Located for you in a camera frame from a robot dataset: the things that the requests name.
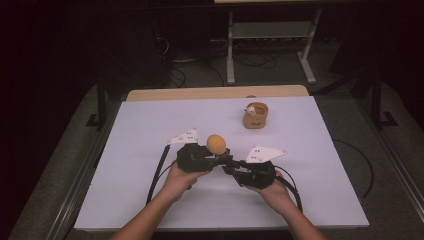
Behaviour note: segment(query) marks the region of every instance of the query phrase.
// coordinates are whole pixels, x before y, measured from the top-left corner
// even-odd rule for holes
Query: white tag
[[[286,155],[286,150],[253,146],[250,150],[249,156],[247,156],[247,163],[264,163],[271,159]]]
[[[168,144],[176,143],[197,143],[197,130],[196,128],[180,134],[168,141]]]

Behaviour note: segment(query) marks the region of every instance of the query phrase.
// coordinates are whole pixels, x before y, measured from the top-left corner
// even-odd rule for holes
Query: wire
[[[349,146],[349,147],[351,147],[351,148],[355,149],[355,150],[356,150],[359,154],[361,154],[361,155],[362,155],[362,157],[363,157],[363,158],[365,159],[365,161],[367,162],[368,167],[369,167],[369,169],[370,169],[371,179],[370,179],[370,184],[369,184],[369,186],[368,186],[368,189],[365,191],[365,193],[364,193],[364,194],[362,195],[362,197],[361,197],[362,204],[365,204],[364,199],[365,199],[365,198],[368,196],[368,194],[371,192],[371,189],[372,189],[372,187],[373,187],[373,185],[374,185],[374,168],[372,167],[371,161],[367,158],[367,156],[365,156],[365,154],[364,154],[361,150],[359,150],[357,147],[353,146],[352,144],[350,144],[350,143],[348,143],[348,142],[345,142],[345,141],[343,141],[343,140],[340,140],[340,139],[334,139],[334,138],[332,138],[332,140],[333,140],[334,142],[343,143],[343,144],[345,144],[345,145],[347,145],[347,146]]]
[[[163,51],[163,53],[159,54],[159,57],[162,58],[163,60],[165,60],[166,53],[168,52],[169,47],[170,47],[169,42],[168,42],[168,40],[166,40],[165,38],[162,38],[162,37],[156,37],[156,40],[164,41],[166,43],[165,50]]]
[[[264,54],[257,54],[257,56],[260,56],[264,59],[263,62],[255,62],[255,61],[249,59],[248,56],[244,57],[242,55],[233,55],[233,58],[240,65],[244,65],[244,66],[248,66],[248,67],[257,67],[257,68],[262,68],[262,69],[272,69],[272,68],[275,68],[277,66],[277,57],[279,56],[279,54],[277,56],[273,56],[272,54],[268,54],[269,58],[267,56],[265,56]],[[271,66],[265,66],[266,64],[268,64],[270,62],[272,62]]]
[[[176,72],[178,72],[178,73],[180,73],[181,75],[182,75],[182,79],[181,78],[178,78],[177,76],[175,76],[173,73],[172,73],[172,71],[176,71]],[[187,87],[187,84],[186,84],[186,75],[184,74],[184,72],[182,72],[181,70],[178,70],[178,69],[176,69],[176,68],[173,68],[173,67],[171,67],[171,69],[169,70],[169,74],[170,74],[170,76],[171,76],[171,81],[176,85],[176,87],[177,88],[181,88],[182,86],[185,86],[185,87]],[[177,79],[177,80],[180,80],[181,81],[181,83],[180,84],[178,84],[178,83],[176,83],[175,81],[174,81],[174,79]]]
[[[166,156],[168,155],[170,148],[171,148],[171,145],[166,145],[165,149],[163,150],[162,156],[158,163],[158,167],[156,168],[155,175],[153,176],[152,184],[150,185],[150,190],[149,190],[149,194],[147,195],[146,205],[152,200],[153,192],[159,180],[160,170],[162,169],[163,163],[165,162]]]
[[[166,167],[158,176],[158,180],[160,179],[160,177],[169,169],[172,167],[172,165],[174,165],[177,161],[173,161],[168,167]]]
[[[283,177],[275,176],[274,178],[280,181],[282,184],[284,184],[293,193],[293,196],[296,199],[297,208],[299,208],[299,210],[303,212],[302,200],[300,199],[300,195],[299,195],[299,192],[297,191],[297,188],[293,187]]]
[[[225,86],[225,81],[224,81],[224,78],[222,78],[221,73],[211,66],[202,65],[202,64],[187,64],[187,65],[182,65],[182,66],[176,66],[175,68],[187,68],[187,67],[204,67],[204,68],[211,69],[218,75],[219,79],[221,80],[221,85],[223,87]]]
[[[294,179],[292,178],[292,176],[290,175],[290,173],[289,172],[287,172],[284,168],[282,168],[282,167],[279,167],[279,166],[275,166],[274,165],[274,167],[275,168],[278,168],[278,169],[280,169],[280,170],[283,170],[289,177],[290,177],[290,179],[291,179],[291,181],[292,181],[292,183],[293,183],[293,186],[294,186],[294,188],[296,188],[297,189],[297,187],[296,187],[296,182],[294,181]]]

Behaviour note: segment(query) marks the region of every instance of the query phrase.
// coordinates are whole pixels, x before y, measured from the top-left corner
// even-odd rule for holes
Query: ball
[[[249,115],[255,115],[255,114],[256,114],[255,107],[250,106],[250,107],[246,108],[246,112],[247,112]]]
[[[208,137],[206,147],[208,148],[209,152],[216,155],[223,154],[227,150],[225,140],[217,134],[212,134]]]

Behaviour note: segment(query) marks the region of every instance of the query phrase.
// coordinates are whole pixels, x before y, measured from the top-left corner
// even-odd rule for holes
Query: white table
[[[215,90],[224,96],[231,91],[228,88],[224,93],[222,88]],[[244,108],[253,101],[269,107],[267,125],[263,129],[246,129],[242,125]],[[224,137],[235,160],[246,158],[253,145],[286,149],[288,155],[272,162],[293,176],[304,213],[317,227],[369,225],[314,98],[297,96],[124,102],[75,228],[116,230],[127,223],[145,204],[167,140],[193,127],[198,130],[201,145],[211,134]],[[164,167],[176,158],[176,151],[181,147],[171,146]],[[156,192],[163,180],[164,177],[158,182]],[[158,230],[284,228],[287,223],[256,193],[239,187],[217,167],[184,194]]]

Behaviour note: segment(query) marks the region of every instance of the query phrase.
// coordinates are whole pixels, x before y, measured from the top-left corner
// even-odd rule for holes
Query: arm
[[[186,173],[179,169],[177,164],[174,164],[158,194],[130,222],[113,235],[111,240],[150,239],[172,204],[197,182],[198,177],[207,173]]]
[[[286,186],[281,182],[274,180],[272,185],[262,190],[250,186],[245,187],[259,193],[264,201],[286,220],[295,239],[327,239],[297,208],[291,200]]]

